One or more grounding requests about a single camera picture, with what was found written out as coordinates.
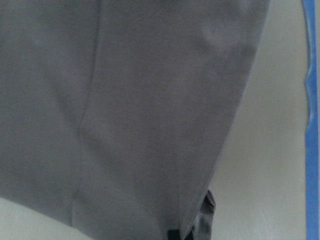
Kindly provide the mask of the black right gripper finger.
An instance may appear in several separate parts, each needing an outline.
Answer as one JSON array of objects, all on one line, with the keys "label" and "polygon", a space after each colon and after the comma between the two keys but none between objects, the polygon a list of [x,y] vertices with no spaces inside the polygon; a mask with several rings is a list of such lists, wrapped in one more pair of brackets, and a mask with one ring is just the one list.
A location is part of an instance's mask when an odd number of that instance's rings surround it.
[{"label": "black right gripper finger", "polygon": [[180,231],[178,229],[170,229],[167,231],[168,240],[181,240]]}]

